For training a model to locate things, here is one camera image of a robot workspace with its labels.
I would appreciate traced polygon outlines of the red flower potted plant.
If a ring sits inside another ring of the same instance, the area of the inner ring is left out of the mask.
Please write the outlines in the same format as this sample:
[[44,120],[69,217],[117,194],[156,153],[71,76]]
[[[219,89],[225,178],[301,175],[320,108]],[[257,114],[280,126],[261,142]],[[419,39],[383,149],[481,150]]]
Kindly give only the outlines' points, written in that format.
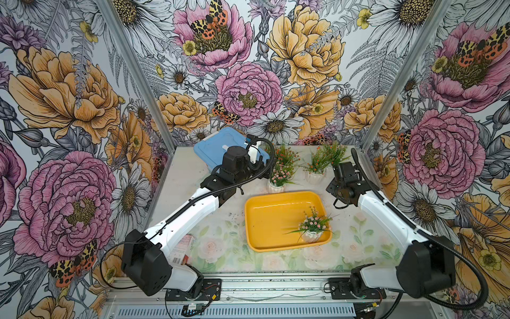
[[276,148],[276,163],[273,172],[289,171],[291,174],[294,174],[300,164],[300,160],[301,158],[298,153],[289,146],[279,146]]

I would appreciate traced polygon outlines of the large pink potted gypsophila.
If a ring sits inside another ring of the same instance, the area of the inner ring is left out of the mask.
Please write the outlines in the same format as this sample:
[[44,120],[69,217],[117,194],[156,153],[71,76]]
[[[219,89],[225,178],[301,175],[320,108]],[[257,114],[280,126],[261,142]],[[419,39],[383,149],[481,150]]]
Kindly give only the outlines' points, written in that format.
[[293,178],[296,173],[296,168],[291,164],[284,165],[277,162],[268,179],[267,190],[270,194],[284,193],[286,186],[294,184]]

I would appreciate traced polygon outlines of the green grass potted plant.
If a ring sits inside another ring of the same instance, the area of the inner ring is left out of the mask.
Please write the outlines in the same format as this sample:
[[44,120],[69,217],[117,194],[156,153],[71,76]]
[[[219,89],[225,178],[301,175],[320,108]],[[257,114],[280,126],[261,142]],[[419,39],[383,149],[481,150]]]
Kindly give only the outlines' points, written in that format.
[[338,142],[322,146],[322,151],[332,167],[337,167],[340,163],[349,161],[351,157],[348,152],[348,147]]

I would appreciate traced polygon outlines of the pink flower potted plant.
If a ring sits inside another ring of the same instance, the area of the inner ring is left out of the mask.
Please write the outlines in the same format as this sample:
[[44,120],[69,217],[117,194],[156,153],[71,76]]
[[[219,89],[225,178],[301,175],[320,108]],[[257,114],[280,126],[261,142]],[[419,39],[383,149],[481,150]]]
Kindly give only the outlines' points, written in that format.
[[305,213],[303,222],[288,234],[298,233],[304,242],[316,243],[324,233],[331,232],[330,223],[332,220],[333,218],[328,215],[321,215],[315,206],[310,206],[309,213]]

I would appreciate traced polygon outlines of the orange flower potted plant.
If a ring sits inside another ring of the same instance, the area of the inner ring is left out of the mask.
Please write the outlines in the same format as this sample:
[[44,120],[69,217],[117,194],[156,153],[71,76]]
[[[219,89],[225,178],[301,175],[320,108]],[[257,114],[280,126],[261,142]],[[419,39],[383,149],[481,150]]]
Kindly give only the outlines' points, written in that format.
[[331,163],[332,158],[328,147],[318,147],[315,153],[311,153],[310,161],[304,166],[306,181],[311,185],[320,184]]

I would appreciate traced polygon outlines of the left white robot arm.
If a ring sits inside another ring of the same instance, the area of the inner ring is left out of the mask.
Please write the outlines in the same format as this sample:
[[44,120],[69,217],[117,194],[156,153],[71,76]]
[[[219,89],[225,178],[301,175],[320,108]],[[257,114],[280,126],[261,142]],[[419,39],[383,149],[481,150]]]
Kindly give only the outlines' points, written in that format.
[[146,296],[178,290],[197,298],[204,276],[190,265],[173,262],[179,242],[206,216],[218,210],[243,185],[270,175],[276,149],[265,138],[249,135],[245,146],[230,146],[197,191],[168,217],[146,229],[131,231],[124,242],[122,272]]

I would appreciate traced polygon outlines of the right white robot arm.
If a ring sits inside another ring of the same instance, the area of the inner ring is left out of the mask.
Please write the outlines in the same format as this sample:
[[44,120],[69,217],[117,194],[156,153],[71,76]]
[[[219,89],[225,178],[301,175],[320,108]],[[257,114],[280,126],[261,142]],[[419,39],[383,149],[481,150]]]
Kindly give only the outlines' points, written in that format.
[[[370,215],[398,244],[402,253],[401,261],[394,267],[366,264],[353,268],[349,280],[335,282],[337,291],[346,288],[352,295],[362,297],[370,290],[388,289],[463,311],[485,304],[489,296],[485,277],[455,250],[451,240],[445,236],[434,236],[408,218],[369,181],[358,162],[334,165],[333,173],[335,177],[328,185],[328,193],[334,195],[337,202],[354,205]],[[480,285],[475,300],[468,304],[447,303],[433,296],[455,285],[457,261],[474,273]]]

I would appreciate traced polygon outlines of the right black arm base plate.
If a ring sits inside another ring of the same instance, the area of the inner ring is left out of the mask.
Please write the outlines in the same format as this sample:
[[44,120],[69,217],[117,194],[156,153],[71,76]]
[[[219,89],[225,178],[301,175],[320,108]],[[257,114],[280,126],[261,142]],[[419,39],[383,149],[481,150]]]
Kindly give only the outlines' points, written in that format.
[[330,294],[333,300],[384,300],[386,292],[379,288],[363,288],[355,292],[348,278],[329,278],[324,284],[323,290]]

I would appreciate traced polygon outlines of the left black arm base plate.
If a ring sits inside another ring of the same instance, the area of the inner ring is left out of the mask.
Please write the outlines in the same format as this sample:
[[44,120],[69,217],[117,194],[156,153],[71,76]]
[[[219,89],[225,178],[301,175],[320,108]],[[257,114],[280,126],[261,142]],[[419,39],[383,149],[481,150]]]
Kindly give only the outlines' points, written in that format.
[[177,289],[167,289],[165,300],[167,302],[214,302],[220,299],[223,281],[221,279],[203,279],[187,292]]

